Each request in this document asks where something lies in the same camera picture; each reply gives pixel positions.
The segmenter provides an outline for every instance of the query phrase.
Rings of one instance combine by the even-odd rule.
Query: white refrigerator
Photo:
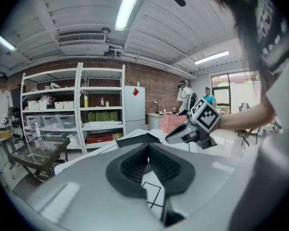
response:
[[[125,86],[124,107],[126,134],[145,129],[145,88]]]

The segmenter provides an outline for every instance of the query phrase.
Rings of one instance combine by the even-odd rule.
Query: green box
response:
[[[95,112],[90,112],[88,114],[88,120],[90,121],[95,121]]]
[[[110,121],[110,112],[103,112],[103,121]]]
[[[111,121],[118,121],[118,112],[117,111],[110,112],[110,120]]]
[[[95,113],[95,121],[103,121],[103,113],[102,112],[96,112]]]

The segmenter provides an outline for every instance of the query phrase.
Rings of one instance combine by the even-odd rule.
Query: red box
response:
[[[94,144],[106,141],[112,141],[111,133],[91,134],[87,137],[87,144]]]

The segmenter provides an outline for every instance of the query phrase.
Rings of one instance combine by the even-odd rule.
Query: red sticker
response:
[[[135,96],[137,96],[138,93],[139,93],[139,90],[137,90],[137,88],[135,88],[133,94],[134,94]]]

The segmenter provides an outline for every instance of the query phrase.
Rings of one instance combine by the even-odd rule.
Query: yellow bottle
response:
[[[85,97],[85,104],[84,104],[85,108],[88,108],[88,97]]]

